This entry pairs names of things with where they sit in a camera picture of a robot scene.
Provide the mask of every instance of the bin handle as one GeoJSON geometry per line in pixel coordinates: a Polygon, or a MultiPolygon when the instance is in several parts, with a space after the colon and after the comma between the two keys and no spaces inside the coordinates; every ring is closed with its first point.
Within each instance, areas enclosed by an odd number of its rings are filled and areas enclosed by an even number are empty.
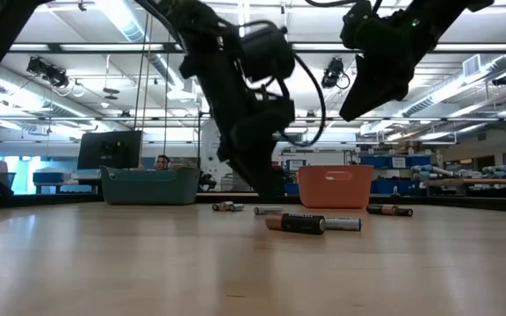
{"type": "Polygon", "coordinates": [[[325,173],[325,179],[329,181],[349,181],[352,179],[352,173],[348,171],[328,171],[325,173]]]}

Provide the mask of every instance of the aa battery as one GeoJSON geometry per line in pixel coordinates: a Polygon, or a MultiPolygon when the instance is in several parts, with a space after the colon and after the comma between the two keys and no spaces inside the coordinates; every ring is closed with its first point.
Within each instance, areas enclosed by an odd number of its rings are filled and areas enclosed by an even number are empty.
{"type": "Polygon", "coordinates": [[[413,216],[413,210],[412,209],[401,209],[401,208],[398,208],[397,209],[397,216],[411,217],[411,216],[413,216]]]}
{"type": "Polygon", "coordinates": [[[257,206],[253,209],[255,215],[276,214],[282,212],[282,206],[257,206]]]}
{"type": "Polygon", "coordinates": [[[325,218],[325,229],[360,232],[362,229],[362,220],[347,218],[325,218]]]}
{"type": "Polygon", "coordinates": [[[310,234],[325,232],[325,218],[320,215],[269,214],[264,221],[271,230],[310,234]]]}
{"type": "Polygon", "coordinates": [[[397,215],[399,207],[397,205],[368,205],[366,207],[366,211],[369,214],[375,215],[389,215],[395,216],[397,215]]]}
{"type": "Polygon", "coordinates": [[[231,212],[239,212],[239,211],[243,211],[243,208],[245,207],[245,205],[235,205],[235,204],[231,204],[229,206],[229,210],[231,212]]]}
{"type": "Polygon", "coordinates": [[[234,202],[231,202],[231,201],[221,202],[221,203],[217,203],[215,205],[212,205],[212,209],[214,211],[230,211],[229,207],[233,204],[234,204],[234,202]]]}

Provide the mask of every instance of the orange bin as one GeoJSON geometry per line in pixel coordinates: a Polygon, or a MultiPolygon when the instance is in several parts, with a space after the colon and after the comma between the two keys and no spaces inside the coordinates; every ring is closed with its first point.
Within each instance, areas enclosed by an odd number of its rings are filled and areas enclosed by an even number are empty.
{"type": "Polygon", "coordinates": [[[300,201],[310,208],[365,208],[373,166],[306,166],[297,174],[300,201]]]}

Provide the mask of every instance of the monitor screen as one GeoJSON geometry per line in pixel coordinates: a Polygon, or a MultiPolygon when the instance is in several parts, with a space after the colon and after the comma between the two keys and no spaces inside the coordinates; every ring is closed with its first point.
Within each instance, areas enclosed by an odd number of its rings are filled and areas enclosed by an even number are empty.
{"type": "Polygon", "coordinates": [[[141,137],[142,131],[86,133],[81,138],[77,168],[138,168],[141,137]]]}

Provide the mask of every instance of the wall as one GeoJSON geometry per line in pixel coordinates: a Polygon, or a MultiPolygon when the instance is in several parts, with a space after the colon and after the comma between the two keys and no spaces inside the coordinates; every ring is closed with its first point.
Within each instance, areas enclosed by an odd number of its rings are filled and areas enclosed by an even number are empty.
{"type": "Polygon", "coordinates": [[[473,134],[459,140],[458,145],[442,149],[443,160],[451,162],[466,158],[494,155],[495,164],[503,164],[502,157],[506,153],[506,130],[503,130],[503,126],[501,129],[487,130],[487,136],[486,140],[478,141],[477,134],[473,134]]]}

